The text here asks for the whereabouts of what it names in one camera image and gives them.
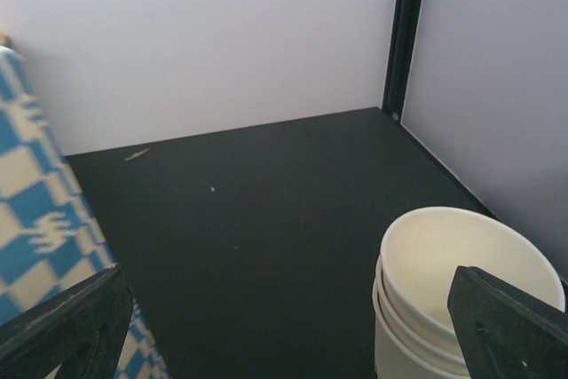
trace white panel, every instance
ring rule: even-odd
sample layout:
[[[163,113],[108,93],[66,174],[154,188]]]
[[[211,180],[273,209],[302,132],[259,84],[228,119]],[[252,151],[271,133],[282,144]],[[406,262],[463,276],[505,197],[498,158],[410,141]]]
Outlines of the white panel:
[[[403,117],[564,277],[567,28],[567,0],[423,0]]]
[[[66,154],[377,106],[395,0],[0,0]]]

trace dark tabletop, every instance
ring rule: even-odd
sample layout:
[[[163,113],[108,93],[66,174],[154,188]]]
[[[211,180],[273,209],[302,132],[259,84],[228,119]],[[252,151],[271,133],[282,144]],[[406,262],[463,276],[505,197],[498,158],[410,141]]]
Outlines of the dark tabletop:
[[[69,161],[176,379],[375,377],[384,231],[477,210],[375,108]]]

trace wall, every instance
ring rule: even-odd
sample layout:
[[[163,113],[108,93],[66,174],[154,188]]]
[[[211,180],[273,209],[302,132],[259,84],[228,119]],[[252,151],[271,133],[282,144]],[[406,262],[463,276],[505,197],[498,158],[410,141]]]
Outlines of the wall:
[[[395,0],[0,0],[66,154],[377,106]]]
[[[423,0],[404,125],[568,278],[568,3]]]

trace vertical black beam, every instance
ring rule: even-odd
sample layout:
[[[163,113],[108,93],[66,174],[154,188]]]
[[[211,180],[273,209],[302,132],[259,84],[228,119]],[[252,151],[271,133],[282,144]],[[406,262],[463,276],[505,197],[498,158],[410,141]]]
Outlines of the vertical black beam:
[[[422,0],[397,0],[392,21],[383,111],[396,122],[400,122],[405,103],[406,84],[421,3]]]

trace white background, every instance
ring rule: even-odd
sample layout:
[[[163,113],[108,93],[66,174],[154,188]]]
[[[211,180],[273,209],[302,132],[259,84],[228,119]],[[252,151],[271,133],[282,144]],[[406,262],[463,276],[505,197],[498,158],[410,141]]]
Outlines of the white background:
[[[378,106],[395,0],[0,0],[66,154]]]
[[[403,123],[565,278],[567,117],[568,0],[423,0]]]

